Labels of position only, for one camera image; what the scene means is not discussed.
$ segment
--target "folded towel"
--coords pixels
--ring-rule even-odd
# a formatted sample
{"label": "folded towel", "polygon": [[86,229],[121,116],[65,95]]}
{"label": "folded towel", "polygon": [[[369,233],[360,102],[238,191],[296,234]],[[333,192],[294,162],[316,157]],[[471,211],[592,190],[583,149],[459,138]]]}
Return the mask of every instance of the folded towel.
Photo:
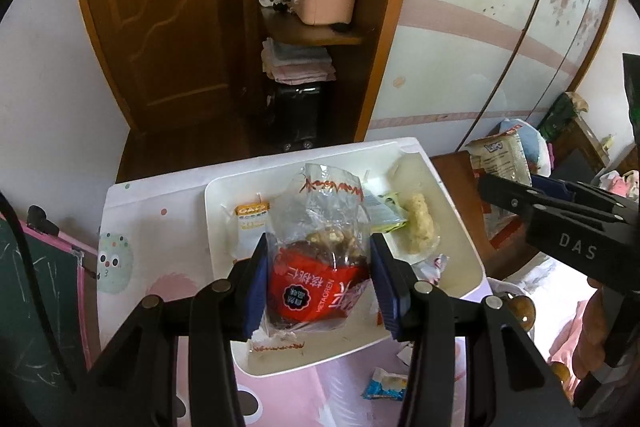
{"label": "folded towel", "polygon": [[262,46],[271,54],[274,66],[290,66],[294,64],[310,64],[320,62],[331,64],[331,57],[322,46],[293,46],[268,38]]}
{"label": "folded towel", "polygon": [[308,63],[288,66],[275,66],[267,48],[261,53],[262,68],[269,78],[276,82],[295,86],[308,82],[327,82],[335,80],[335,68],[326,63]]}

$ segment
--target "green chalkboard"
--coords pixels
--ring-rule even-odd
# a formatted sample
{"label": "green chalkboard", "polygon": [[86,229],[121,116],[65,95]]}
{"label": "green chalkboard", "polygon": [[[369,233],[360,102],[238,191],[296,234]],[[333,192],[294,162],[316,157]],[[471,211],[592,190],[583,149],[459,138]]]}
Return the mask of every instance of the green chalkboard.
{"label": "green chalkboard", "polygon": [[[78,257],[26,234],[49,322],[71,374],[86,374],[78,315]],[[0,219],[0,371],[43,427],[60,422],[69,393],[49,352],[9,225]]]}

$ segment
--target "snack wrapper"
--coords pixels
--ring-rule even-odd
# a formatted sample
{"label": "snack wrapper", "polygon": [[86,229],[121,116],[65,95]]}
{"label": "snack wrapper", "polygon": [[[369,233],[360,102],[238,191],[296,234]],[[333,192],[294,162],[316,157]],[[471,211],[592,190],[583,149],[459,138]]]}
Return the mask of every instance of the snack wrapper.
{"label": "snack wrapper", "polygon": [[[476,178],[495,174],[500,178],[531,186],[527,159],[520,137],[515,131],[473,140],[466,148],[471,155],[471,166]],[[521,224],[515,219],[515,214],[492,204],[482,202],[482,213],[486,235],[494,248],[498,248]]]}
{"label": "snack wrapper", "polygon": [[236,248],[233,253],[234,264],[254,254],[255,247],[264,232],[270,231],[269,203],[239,204],[234,210],[236,222]]}
{"label": "snack wrapper", "polygon": [[307,164],[271,203],[267,317],[272,331],[339,327],[369,282],[369,217],[360,180]]}
{"label": "snack wrapper", "polygon": [[420,261],[420,263],[413,264],[411,268],[414,270],[418,279],[428,281],[437,286],[440,284],[442,272],[444,272],[448,262],[449,257],[440,253],[434,257]]}
{"label": "snack wrapper", "polygon": [[391,195],[376,196],[365,189],[364,205],[371,220],[371,233],[393,232],[401,229],[408,222],[406,211]]}
{"label": "snack wrapper", "polygon": [[373,371],[371,380],[369,380],[367,388],[362,393],[362,397],[366,400],[388,398],[402,401],[406,392],[408,378],[407,375],[388,373],[381,367],[377,367]]}

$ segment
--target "cartoon sticker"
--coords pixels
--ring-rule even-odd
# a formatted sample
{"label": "cartoon sticker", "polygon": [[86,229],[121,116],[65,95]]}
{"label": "cartoon sticker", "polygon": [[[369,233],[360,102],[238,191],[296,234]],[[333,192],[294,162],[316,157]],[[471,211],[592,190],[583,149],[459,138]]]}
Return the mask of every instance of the cartoon sticker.
{"label": "cartoon sticker", "polygon": [[133,271],[133,251],[129,239],[114,232],[100,234],[98,244],[97,288],[120,293],[127,287]]}

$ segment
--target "red snack package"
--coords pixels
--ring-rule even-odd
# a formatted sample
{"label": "red snack package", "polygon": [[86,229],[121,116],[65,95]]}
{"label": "red snack package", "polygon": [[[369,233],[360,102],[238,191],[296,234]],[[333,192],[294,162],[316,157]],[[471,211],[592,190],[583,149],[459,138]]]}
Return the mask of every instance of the red snack package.
{"label": "red snack package", "polygon": [[308,164],[273,201],[267,315],[279,330],[329,330],[369,281],[369,218],[360,181]]}

